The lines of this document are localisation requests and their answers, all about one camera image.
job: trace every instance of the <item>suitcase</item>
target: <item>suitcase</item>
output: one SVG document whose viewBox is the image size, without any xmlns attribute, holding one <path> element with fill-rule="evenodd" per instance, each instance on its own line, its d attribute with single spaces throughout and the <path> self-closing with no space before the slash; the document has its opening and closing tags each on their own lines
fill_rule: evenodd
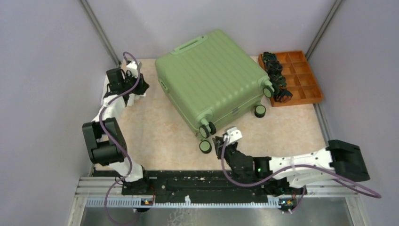
<svg viewBox="0 0 399 226">
<path fill-rule="evenodd" d="M 253 108 L 263 117 L 261 98 L 274 92 L 267 73 L 221 30 L 175 48 L 155 67 L 164 92 L 201 140 L 204 153 L 211 151 L 207 139 L 217 128 Z"/>
</svg>

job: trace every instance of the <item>suitcase wheel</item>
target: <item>suitcase wheel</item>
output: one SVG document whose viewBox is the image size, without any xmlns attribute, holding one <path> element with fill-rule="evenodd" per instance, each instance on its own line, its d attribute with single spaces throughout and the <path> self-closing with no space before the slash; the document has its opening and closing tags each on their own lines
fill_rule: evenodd
<svg viewBox="0 0 399 226">
<path fill-rule="evenodd" d="M 273 92 L 273 90 L 272 90 L 269 86 L 266 86 L 266 87 L 263 89 L 263 94 L 264 94 L 267 98 L 271 98 L 271 97 L 273 96 L 274 92 Z"/>
<path fill-rule="evenodd" d="M 199 127 L 199 133 L 203 138 L 208 138 L 209 137 L 209 131 L 205 125 L 202 125 Z"/>
<path fill-rule="evenodd" d="M 213 123 L 209 122 L 209 128 L 211 129 L 210 134 L 214 135 L 216 133 L 216 126 Z"/>
<path fill-rule="evenodd" d="M 199 149 L 201 150 L 202 153 L 208 154 L 212 150 L 211 143 L 209 141 L 207 141 L 207 140 L 203 140 L 199 144 Z"/>
<path fill-rule="evenodd" d="M 257 105 L 255 107 L 255 116 L 257 118 L 263 118 L 265 114 L 266 114 L 266 107 L 264 107 L 263 105 Z"/>
</svg>

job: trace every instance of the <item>table surface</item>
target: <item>table surface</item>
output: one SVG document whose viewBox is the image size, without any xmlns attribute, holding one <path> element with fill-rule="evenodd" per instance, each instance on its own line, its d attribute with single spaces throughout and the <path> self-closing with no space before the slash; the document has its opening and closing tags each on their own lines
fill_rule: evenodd
<svg viewBox="0 0 399 226">
<path fill-rule="evenodd" d="M 163 92 L 157 79 L 155 59 L 140 60 L 141 73 L 150 85 L 146 97 L 126 107 L 118 124 L 131 158 L 147 170 L 221 170 L 215 149 L 199 150 L 199 140 Z M 238 150 L 251 156 L 291 156 L 325 146 L 313 105 L 272 107 L 264 97 L 266 115 L 258 119 L 248 112 L 232 124 L 243 138 Z M 226 128 L 218 128 L 221 136 Z M 109 170 L 96 166 L 97 170 Z"/>
</svg>

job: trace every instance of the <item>green suitcase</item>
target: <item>green suitcase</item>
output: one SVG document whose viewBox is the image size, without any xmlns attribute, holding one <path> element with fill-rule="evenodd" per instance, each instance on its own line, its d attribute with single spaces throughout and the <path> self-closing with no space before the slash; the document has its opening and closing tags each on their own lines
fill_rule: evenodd
<svg viewBox="0 0 399 226">
<path fill-rule="evenodd" d="M 229 36 L 214 30 L 199 36 L 155 61 L 158 80 L 172 104 L 211 151 L 210 135 L 260 104 L 274 89 L 267 73 Z"/>
</svg>

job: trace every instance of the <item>gray wall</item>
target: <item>gray wall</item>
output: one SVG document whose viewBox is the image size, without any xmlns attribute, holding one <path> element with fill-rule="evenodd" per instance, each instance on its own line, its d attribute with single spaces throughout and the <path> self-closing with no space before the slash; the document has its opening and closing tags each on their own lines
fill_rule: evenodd
<svg viewBox="0 0 399 226">
<path fill-rule="evenodd" d="M 334 0 L 88 0 L 117 54 L 155 58 L 215 28 L 250 55 L 306 51 Z"/>
<path fill-rule="evenodd" d="M 372 225 L 398 225 L 399 1 L 348 0 L 311 57 L 335 138 L 358 144 L 381 200 L 362 197 Z"/>
<path fill-rule="evenodd" d="M 0 225 L 65 225 L 112 66 L 77 0 L 0 1 Z"/>
</svg>

